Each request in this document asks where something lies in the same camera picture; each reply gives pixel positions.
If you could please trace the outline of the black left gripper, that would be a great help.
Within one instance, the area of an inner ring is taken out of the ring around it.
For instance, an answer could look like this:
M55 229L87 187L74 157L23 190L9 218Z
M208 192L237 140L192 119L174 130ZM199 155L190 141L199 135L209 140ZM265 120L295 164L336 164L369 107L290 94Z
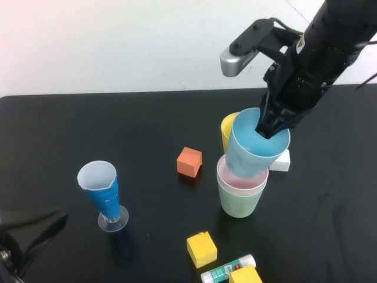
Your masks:
M2 210L1 211L1 264L5 281L22 282L19 268L22 261L34 257L40 249L62 229L67 212L62 208L38 210Z

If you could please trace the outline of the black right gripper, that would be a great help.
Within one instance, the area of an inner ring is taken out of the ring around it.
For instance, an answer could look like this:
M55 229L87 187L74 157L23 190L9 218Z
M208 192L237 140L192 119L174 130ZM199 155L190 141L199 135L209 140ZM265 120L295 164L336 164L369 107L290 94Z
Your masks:
M267 93L260 102L255 131L271 138L278 130L295 128L335 82L333 64L277 64L266 71Z

